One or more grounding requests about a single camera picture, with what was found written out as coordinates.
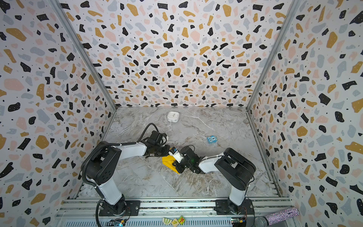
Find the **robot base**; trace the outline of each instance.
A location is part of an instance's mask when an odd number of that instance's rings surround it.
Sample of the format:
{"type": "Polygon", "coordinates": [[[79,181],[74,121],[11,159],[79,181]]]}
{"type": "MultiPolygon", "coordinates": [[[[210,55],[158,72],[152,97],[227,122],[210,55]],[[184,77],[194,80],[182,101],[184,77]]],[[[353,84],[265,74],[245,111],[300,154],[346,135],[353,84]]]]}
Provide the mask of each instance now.
{"type": "MultiPolygon", "coordinates": [[[[214,210],[217,212],[217,215],[233,215],[229,207],[231,202],[228,201],[228,199],[217,199],[216,200],[216,207],[214,210]]],[[[242,204],[238,207],[236,207],[239,214],[254,214],[254,209],[252,205],[252,201],[249,199],[245,199],[242,204]]]]}

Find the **robotic arm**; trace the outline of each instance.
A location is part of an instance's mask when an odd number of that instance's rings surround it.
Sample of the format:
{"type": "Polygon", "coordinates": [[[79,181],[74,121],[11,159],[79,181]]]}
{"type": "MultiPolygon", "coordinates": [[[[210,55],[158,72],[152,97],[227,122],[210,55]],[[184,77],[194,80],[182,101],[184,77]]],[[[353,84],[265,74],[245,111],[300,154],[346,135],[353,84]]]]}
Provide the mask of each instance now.
{"type": "MultiPolygon", "coordinates": [[[[196,174],[220,171],[232,184],[227,213],[230,211],[234,214],[241,213],[243,209],[241,204],[245,199],[247,187],[250,180],[254,178],[253,174],[256,170],[254,164],[232,148],[227,148],[219,155],[199,157],[190,146],[185,146],[179,151],[175,147],[170,148],[169,145],[166,145],[166,141],[167,135],[160,133],[157,127],[150,123],[136,142],[107,143],[102,141],[86,158],[81,166],[82,180],[84,183],[92,185],[102,198],[96,208],[98,225],[100,202],[103,203],[103,208],[107,208],[115,216],[125,214],[127,207],[125,197],[117,188],[112,176],[120,160],[133,156],[146,156],[147,158],[171,155],[176,159],[173,166],[179,173],[185,169],[190,169],[196,174]],[[150,125],[153,125],[156,131],[153,131],[150,137],[142,139],[150,125]]],[[[219,208],[215,210],[219,213],[225,213],[219,208]]]]}

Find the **floor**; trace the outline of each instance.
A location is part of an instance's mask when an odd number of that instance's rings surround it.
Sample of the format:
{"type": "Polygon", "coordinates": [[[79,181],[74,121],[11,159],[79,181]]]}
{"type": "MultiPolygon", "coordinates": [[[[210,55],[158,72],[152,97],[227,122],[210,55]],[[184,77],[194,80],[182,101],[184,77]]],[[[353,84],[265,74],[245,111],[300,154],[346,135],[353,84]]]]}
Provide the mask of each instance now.
{"type": "MultiPolygon", "coordinates": [[[[255,181],[247,196],[277,196],[268,179],[244,109],[232,108],[119,108],[107,142],[136,141],[148,123],[155,123],[160,132],[168,135],[168,144],[178,149],[192,144],[199,156],[212,156],[230,147],[249,159],[257,168],[255,181]],[[167,113],[177,111],[177,123],[167,121],[167,113]],[[218,142],[211,145],[207,137],[214,135],[218,142]]],[[[145,137],[152,131],[151,127],[145,137]]],[[[114,179],[125,197],[228,197],[231,185],[219,172],[204,175],[185,170],[177,174],[162,164],[162,158],[132,157],[121,160],[114,179]]],[[[82,186],[79,197],[98,197],[89,185],[82,186]]]]}

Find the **black mounting plate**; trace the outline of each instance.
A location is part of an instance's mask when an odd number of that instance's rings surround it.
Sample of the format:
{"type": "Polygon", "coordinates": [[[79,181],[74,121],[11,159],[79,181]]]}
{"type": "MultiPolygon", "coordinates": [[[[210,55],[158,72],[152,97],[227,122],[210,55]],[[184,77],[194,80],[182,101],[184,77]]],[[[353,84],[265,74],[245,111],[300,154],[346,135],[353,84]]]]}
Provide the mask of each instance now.
{"type": "MultiPolygon", "coordinates": [[[[252,206],[252,201],[250,199],[245,199],[242,204],[239,206],[241,210],[241,215],[245,215],[246,212],[243,208],[246,208],[247,214],[254,214],[254,209],[252,206]]],[[[216,207],[214,210],[217,212],[217,215],[235,215],[234,213],[229,211],[228,202],[226,199],[217,199],[216,207]]]]}
{"type": "MultiPolygon", "coordinates": [[[[140,209],[140,200],[126,200],[125,202],[126,213],[124,214],[124,217],[138,216],[140,209]]],[[[105,209],[103,210],[100,209],[99,216],[113,216],[113,214],[107,209],[107,207],[105,207],[105,209]]]]}

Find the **white container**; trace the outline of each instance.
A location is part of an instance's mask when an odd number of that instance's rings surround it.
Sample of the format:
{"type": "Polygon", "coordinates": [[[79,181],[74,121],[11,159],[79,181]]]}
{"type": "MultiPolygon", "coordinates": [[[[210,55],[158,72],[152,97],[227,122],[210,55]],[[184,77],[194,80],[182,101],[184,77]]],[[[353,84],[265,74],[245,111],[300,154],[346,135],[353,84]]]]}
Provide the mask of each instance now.
{"type": "Polygon", "coordinates": [[[180,114],[178,112],[170,111],[168,113],[167,118],[168,118],[168,121],[170,121],[170,122],[178,122],[179,116],[180,116],[180,114]]]}

